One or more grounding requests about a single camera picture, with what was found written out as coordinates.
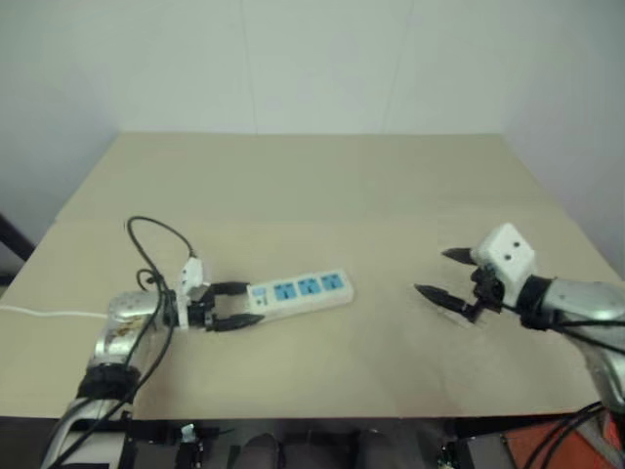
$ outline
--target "black cable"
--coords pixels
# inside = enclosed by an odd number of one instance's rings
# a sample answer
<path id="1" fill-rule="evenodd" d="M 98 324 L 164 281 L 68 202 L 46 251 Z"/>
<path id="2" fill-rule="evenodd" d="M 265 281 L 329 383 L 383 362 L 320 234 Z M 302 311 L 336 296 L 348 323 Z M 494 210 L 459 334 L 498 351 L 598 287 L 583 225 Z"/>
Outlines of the black cable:
<path id="1" fill-rule="evenodd" d="M 171 303 L 168 299 L 165 300 L 165 312 L 168 312 L 170 315 L 173 314 L 173 309 L 171 308 Z M 80 446 L 85 443 L 85 441 L 87 441 L 89 437 L 91 437 L 106 421 L 108 421 L 108 419 L 112 415 L 115 414 L 115 412 L 117 412 L 121 407 L 123 407 L 127 402 L 130 402 L 130 400 L 135 397 L 137 392 L 142 388 L 144 384 L 146 384 L 150 376 L 156 371 L 163 358 L 165 357 L 165 354 L 167 353 L 167 350 L 169 349 L 169 346 L 172 342 L 172 336 L 174 335 L 175 327 L 176 326 L 173 318 L 170 318 L 169 329 L 167 332 L 167 338 L 165 339 L 165 343 L 158 353 L 158 356 L 156 357 L 150 368 L 146 371 L 146 374 L 139 381 L 137 386 L 135 386 L 128 393 L 126 393 L 126 395 L 116 405 L 114 405 L 105 415 L 100 417 L 100 419 L 98 419 L 87 431 L 85 431 L 85 433 L 83 433 L 73 444 L 71 444 L 69 448 L 67 448 L 62 454 L 60 454 L 55 462 L 48 466 L 48 469 L 60 468 L 61 464 L 63 464 L 70 456 L 72 456 L 76 452 L 76 450 L 80 448 Z"/>
<path id="2" fill-rule="evenodd" d="M 594 345 L 595 347 L 600 347 L 602 349 L 610 350 L 611 352 L 615 352 L 620 355 L 625 355 L 625 349 L 614 347 L 613 345 L 606 344 L 605 342 L 602 342 L 601 340 L 593 339 L 592 337 L 588 337 L 587 335 L 584 335 L 584 334 L 579 334 L 577 332 L 568 330 L 558 325 L 552 325 L 551 328 L 555 330 L 556 332 L 559 332 L 562 335 L 567 335 L 573 339 L 579 340 L 580 342 L 585 342 L 589 345 Z"/>
<path id="3" fill-rule="evenodd" d="M 581 327 L 587 325 L 625 327 L 625 320 L 563 320 L 556 322 L 556 325 L 562 327 Z"/>
<path id="4" fill-rule="evenodd" d="M 133 244 L 137 248 L 137 251 L 139 252 L 141 257 L 144 259 L 144 261 L 146 261 L 146 264 L 149 265 L 149 269 L 139 269 L 137 271 L 136 277 L 137 277 L 137 283 L 139 284 L 139 287 L 141 287 L 142 289 L 145 289 L 141 282 L 141 274 L 149 273 L 151 275 L 151 280 L 156 283 L 157 288 L 158 288 L 158 285 L 161 284 L 161 287 L 165 293 L 163 293 L 162 291 L 159 291 L 158 303 L 156 304 L 156 308 L 154 309 L 154 312 L 146 321 L 142 329 L 139 331 L 137 340 L 135 340 L 135 343 L 130 348 L 128 355 L 126 356 L 126 359 L 124 360 L 124 366 L 128 366 L 130 364 L 130 360 L 135 354 L 135 351 L 137 350 L 137 348 L 139 347 L 139 344 L 141 343 L 142 339 L 146 335 L 149 328 L 154 324 L 154 320 L 156 319 L 156 316 L 158 316 L 158 311 L 160 310 L 160 307 L 162 306 L 162 296 L 163 294 L 167 294 L 167 291 L 169 290 L 169 286 L 167 286 L 167 281 L 165 280 L 165 277 L 160 273 L 160 271 L 156 267 L 156 264 L 154 264 L 154 261 L 147 255 L 146 250 L 144 249 L 144 246 L 139 242 L 139 240 L 137 239 L 137 236 L 135 235 L 133 224 L 138 221 L 153 223 L 154 225 L 157 225 L 161 228 L 164 228 L 168 232 L 173 233 L 187 247 L 188 257 L 195 257 L 195 251 L 193 250 L 193 246 L 191 246 L 190 242 L 188 242 L 188 239 L 184 237 L 182 234 L 180 234 L 178 231 L 170 227 L 169 225 L 166 225 L 163 222 L 159 222 L 158 220 L 154 220 L 153 218 L 144 217 L 142 215 L 135 215 L 133 217 L 130 217 L 128 221 L 126 222 L 126 230 L 128 231 L 128 236 L 130 237 L 130 240 L 133 242 Z"/>
<path id="5" fill-rule="evenodd" d="M 600 408 L 598 408 L 596 410 L 591 410 L 588 413 L 586 413 L 585 415 L 579 417 L 578 420 L 576 420 L 574 422 L 571 422 L 566 427 L 566 430 L 564 430 L 560 434 L 560 436 L 554 441 L 554 443 L 549 448 L 549 451 L 547 451 L 547 455 L 545 456 L 545 459 L 543 459 L 543 463 L 540 466 L 540 469 L 547 469 L 547 467 L 549 466 L 549 463 L 551 462 L 552 458 L 554 457 L 554 454 L 556 454 L 556 451 L 558 450 L 558 448 L 561 446 L 561 444 L 564 442 L 564 440 L 566 440 L 566 438 L 571 433 L 573 433 L 575 430 L 577 430 L 577 428 L 580 425 L 582 425 L 583 423 L 587 422 L 591 418 L 596 417 L 597 415 L 599 415 L 603 411 L 604 411 L 603 407 L 600 407 Z"/>
<path id="6" fill-rule="evenodd" d="M 61 418 L 57 421 L 57 423 L 55 423 L 54 427 L 52 427 L 52 430 L 50 431 L 50 436 L 48 437 L 48 440 L 46 441 L 46 445 L 43 446 L 43 451 L 41 453 L 41 462 L 43 463 L 44 458 L 46 457 L 46 454 L 48 453 L 48 450 L 50 449 L 50 445 L 52 444 L 52 441 L 54 440 L 55 436 L 57 435 L 57 433 L 59 433 L 59 431 L 61 430 L 61 428 L 63 427 L 63 425 L 71 418 L 73 417 L 76 412 L 78 412 L 78 410 L 80 410 L 81 408 L 83 408 L 85 405 L 88 405 L 90 403 L 92 403 L 95 400 L 95 398 L 88 398 L 85 399 L 84 401 L 81 401 L 80 403 L 78 403 L 77 405 L 75 405 L 72 408 L 69 408 L 62 416 Z"/>
<path id="7" fill-rule="evenodd" d="M 137 273 L 135 274 L 135 279 L 137 281 L 137 285 L 139 286 L 139 288 L 143 291 L 147 291 L 147 287 L 144 285 L 144 281 L 141 278 L 141 275 L 143 274 L 149 274 L 149 277 L 146 278 L 146 282 L 147 283 L 155 283 L 156 279 L 154 278 L 154 274 L 150 269 L 139 269 L 137 270 Z"/>
<path id="8" fill-rule="evenodd" d="M 519 316 L 521 315 L 521 311 L 518 308 L 514 307 L 514 306 L 510 306 L 510 305 L 507 305 L 505 303 L 501 303 L 499 306 L 501 308 L 506 308 L 507 310 L 510 310 L 510 311 L 512 311 L 513 313 L 516 313 Z"/>
<path id="9" fill-rule="evenodd" d="M 549 432 L 541 440 L 541 442 L 536 446 L 534 451 L 531 453 L 531 455 L 529 456 L 529 458 L 526 460 L 525 464 L 523 465 L 523 469 L 530 469 L 531 468 L 531 465 L 534 463 L 534 461 L 536 460 L 538 455 L 543 451 L 543 449 L 545 449 L 547 447 L 547 445 L 556 437 L 556 435 L 564 427 L 566 427 L 568 424 L 570 424 L 573 420 L 576 420 L 580 416 L 586 414 L 588 411 L 593 410 L 595 407 L 597 407 L 598 405 L 601 405 L 601 404 L 602 404 L 601 402 L 597 401 L 596 403 L 592 403 L 592 404 L 586 405 L 585 407 L 582 407 L 579 410 L 577 410 L 575 413 L 572 413 L 571 415 L 568 415 L 567 417 L 563 418 L 560 421 L 560 423 L 558 425 L 556 425 L 552 429 L 552 431 Z"/>
<path id="10" fill-rule="evenodd" d="M 144 249 L 144 247 L 142 246 L 142 244 L 139 242 L 139 240 L 137 239 L 137 237 L 135 236 L 135 231 L 133 229 L 133 224 L 135 222 L 149 222 L 149 223 L 153 223 L 154 225 L 158 225 L 161 228 L 164 228 L 165 230 L 167 230 L 168 232 L 176 235 L 180 241 L 182 241 L 188 249 L 188 257 L 195 257 L 195 250 L 193 249 L 193 246 L 191 246 L 191 243 L 188 242 L 188 239 L 186 239 L 182 234 L 180 234 L 178 231 L 174 230 L 172 227 L 170 227 L 169 225 L 164 224 L 163 222 L 159 222 L 158 220 L 154 220 L 153 218 L 149 218 L 149 217 L 144 217 L 142 215 L 135 215 L 133 217 L 130 217 L 128 219 L 128 221 L 126 221 L 126 230 L 128 231 L 128 236 L 130 237 L 130 239 L 133 241 L 133 244 L 135 244 L 135 247 L 137 248 L 137 250 L 139 251 L 139 254 L 141 255 L 141 257 L 144 258 L 144 260 L 146 261 L 146 263 L 149 265 L 149 268 L 153 271 L 153 272 L 158 272 L 158 269 L 156 269 L 156 266 L 154 265 L 154 263 L 152 262 L 152 260 L 149 258 L 149 256 L 146 253 L 146 250 Z"/>
<path id="11" fill-rule="evenodd" d="M 146 335 L 147 330 L 154 324 L 154 321 L 156 320 L 156 317 L 158 316 L 158 312 L 160 311 L 160 308 L 163 305 L 163 297 L 168 294 L 167 292 L 169 290 L 165 289 L 164 283 L 165 283 L 164 281 L 156 282 L 156 291 L 158 292 L 158 300 L 156 301 L 156 307 L 154 308 L 154 312 L 151 315 L 149 315 L 149 318 L 147 319 L 146 323 L 143 325 L 143 327 L 139 331 L 139 334 L 137 335 L 137 339 L 135 340 L 133 345 L 130 347 L 130 350 L 128 351 L 128 355 L 126 355 L 126 358 L 124 359 L 124 366 L 126 367 L 130 365 L 130 361 L 133 355 L 135 355 L 135 351 L 139 347 L 139 344 L 141 343 L 144 336 Z"/>

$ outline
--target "power cord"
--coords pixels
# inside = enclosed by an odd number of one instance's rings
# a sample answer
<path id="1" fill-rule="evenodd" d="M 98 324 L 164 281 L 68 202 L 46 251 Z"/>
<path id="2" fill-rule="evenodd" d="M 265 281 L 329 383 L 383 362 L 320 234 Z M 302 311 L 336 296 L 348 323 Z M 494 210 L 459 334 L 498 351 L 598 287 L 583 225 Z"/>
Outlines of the power cord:
<path id="1" fill-rule="evenodd" d="M 83 311 L 51 311 L 50 313 L 43 311 L 29 310 L 21 306 L 0 305 L 0 310 L 12 311 L 14 313 L 22 313 L 23 315 L 34 316 L 36 318 L 97 318 L 99 320 L 105 320 L 107 315 L 101 313 L 87 313 Z"/>

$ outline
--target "white power strip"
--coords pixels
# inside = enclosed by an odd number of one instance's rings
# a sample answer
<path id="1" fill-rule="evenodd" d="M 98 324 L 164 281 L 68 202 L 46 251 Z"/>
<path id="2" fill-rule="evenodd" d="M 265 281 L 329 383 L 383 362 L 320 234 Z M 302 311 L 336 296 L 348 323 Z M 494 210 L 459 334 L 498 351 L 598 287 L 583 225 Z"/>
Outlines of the white power strip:
<path id="1" fill-rule="evenodd" d="M 248 285 L 249 311 L 278 320 L 350 303 L 354 289 L 345 271 L 316 272 Z"/>

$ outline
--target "table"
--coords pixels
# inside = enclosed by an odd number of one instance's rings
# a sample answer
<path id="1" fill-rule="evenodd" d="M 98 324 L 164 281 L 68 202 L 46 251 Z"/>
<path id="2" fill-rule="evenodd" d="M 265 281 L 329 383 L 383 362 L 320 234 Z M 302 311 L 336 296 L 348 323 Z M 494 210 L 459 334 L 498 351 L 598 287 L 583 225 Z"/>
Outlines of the table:
<path id="1" fill-rule="evenodd" d="M 133 214 L 186 234 L 214 281 L 345 268 L 345 307 L 237 332 L 177 331 L 140 392 L 160 418 L 481 416 L 565 412 L 596 398 L 583 360 L 510 314 L 460 327 L 412 283 L 470 298 L 439 255 L 510 221 L 544 276 L 617 281 L 499 136 L 122 134 L 59 214 L 2 303 L 105 312 L 136 289 Z M 138 235 L 174 278 L 185 249 Z M 0 311 L 0 415 L 57 416 L 102 323 Z"/>

